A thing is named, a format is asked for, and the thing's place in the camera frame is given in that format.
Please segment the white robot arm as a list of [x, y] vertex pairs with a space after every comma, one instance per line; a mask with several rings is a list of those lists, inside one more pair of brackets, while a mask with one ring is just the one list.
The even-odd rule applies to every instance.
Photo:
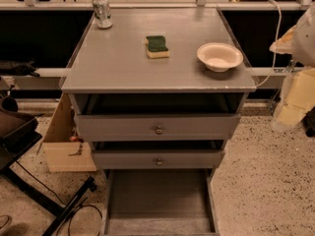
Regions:
[[311, 5], [270, 50], [290, 54], [294, 62], [302, 65], [284, 78], [281, 101], [274, 112], [273, 128], [287, 131], [315, 107], [315, 6]]

